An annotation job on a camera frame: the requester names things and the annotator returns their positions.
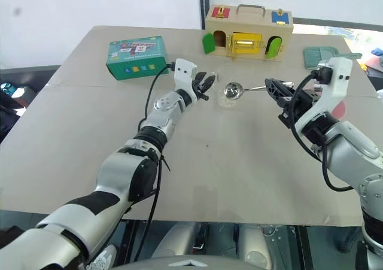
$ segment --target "cardboard box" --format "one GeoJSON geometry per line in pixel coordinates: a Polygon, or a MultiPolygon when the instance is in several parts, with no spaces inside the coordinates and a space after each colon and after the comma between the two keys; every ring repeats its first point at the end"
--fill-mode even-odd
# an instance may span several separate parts
{"type": "Polygon", "coordinates": [[[165,65],[165,44],[160,36],[109,44],[107,67],[116,80],[156,75],[165,65]]]}

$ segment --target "table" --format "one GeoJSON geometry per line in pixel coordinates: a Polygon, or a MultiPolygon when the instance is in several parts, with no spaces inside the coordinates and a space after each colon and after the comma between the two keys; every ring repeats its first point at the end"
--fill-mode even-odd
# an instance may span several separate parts
{"type": "MultiPolygon", "coordinates": [[[[218,73],[219,85],[261,86],[271,77],[298,83],[309,73],[304,47],[349,52],[341,37],[293,35],[283,62],[232,61],[204,55],[202,31],[96,26],[1,144],[0,208],[50,213],[95,188],[104,159],[136,134],[153,79],[116,81],[105,67],[108,44],[152,35],[163,37],[168,61],[193,61],[199,71],[218,73]]],[[[152,96],[173,87],[172,75],[164,75],[152,96]]],[[[327,188],[320,165],[279,122],[281,110],[266,92],[246,94],[232,108],[218,106],[214,90],[210,95],[184,114],[166,146],[172,171],[164,170],[155,220],[361,225],[357,194],[327,188]]],[[[345,119],[383,147],[382,103],[356,62],[345,103],[345,119]]],[[[151,202],[125,218],[147,219],[151,202]]]]}

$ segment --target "metal spoon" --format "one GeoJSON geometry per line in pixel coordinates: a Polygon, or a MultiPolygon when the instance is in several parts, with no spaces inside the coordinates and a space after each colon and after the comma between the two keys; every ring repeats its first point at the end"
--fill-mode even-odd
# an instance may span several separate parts
{"type": "MultiPolygon", "coordinates": [[[[283,82],[282,84],[285,85],[286,87],[294,87],[294,83],[292,83],[291,81],[283,82]]],[[[233,83],[227,84],[223,93],[225,94],[226,98],[232,101],[235,101],[239,99],[245,92],[255,92],[258,90],[266,90],[266,86],[259,86],[259,87],[253,87],[251,89],[244,89],[244,87],[241,86],[241,84],[233,82],[233,83]]]]}

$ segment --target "floor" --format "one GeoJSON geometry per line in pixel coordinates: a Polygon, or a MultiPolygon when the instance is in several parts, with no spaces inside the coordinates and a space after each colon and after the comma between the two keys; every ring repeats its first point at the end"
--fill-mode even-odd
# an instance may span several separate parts
{"type": "MultiPolygon", "coordinates": [[[[0,210],[0,229],[10,226],[18,226],[23,230],[33,228],[45,214],[22,213],[17,211],[0,210]]],[[[158,243],[175,222],[153,222],[141,252],[141,259],[148,259],[156,249],[158,243]]],[[[235,243],[233,241],[233,223],[211,223],[206,253],[237,258],[235,243]]],[[[124,232],[124,222],[120,222],[111,237],[110,243],[120,245],[124,232]]],[[[140,223],[137,230],[137,239],[133,247],[133,255],[138,247],[138,242],[144,230],[144,224],[140,223]]],[[[335,249],[334,239],[342,239],[347,228],[341,227],[308,227],[312,261],[315,270],[350,270],[355,269],[355,246],[350,253],[342,254],[335,249]]],[[[277,270],[300,269],[299,259],[292,253],[291,236],[293,228],[281,226],[276,231],[270,230],[270,236],[266,242],[271,252],[273,263],[277,270]]]]}

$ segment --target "silver robot arm segment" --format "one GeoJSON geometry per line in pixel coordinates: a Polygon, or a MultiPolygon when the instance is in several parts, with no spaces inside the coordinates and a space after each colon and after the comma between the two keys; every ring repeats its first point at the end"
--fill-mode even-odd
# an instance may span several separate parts
{"type": "Polygon", "coordinates": [[[158,99],[133,139],[102,164],[95,190],[69,201],[0,250],[0,269],[63,269],[91,260],[113,233],[132,204],[153,191],[165,144],[188,105],[214,82],[196,65],[175,63],[175,91],[158,99]]]}
{"type": "MultiPolygon", "coordinates": [[[[321,62],[311,74],[316,89],[302,90],[293,109],[295,130],[313,143],[315,154],[325,160],[335,176],[348,183],[360,196],[369,269],[383,269],[383,153],[350,122],[332,116],[335,106],[346,96],[352,62],[334,57],[321,62]]],[[[288,110],[295,91],[279,81],[267,79],[267,90],[284,109],[279,119],[291,128],[288,110]]]]}

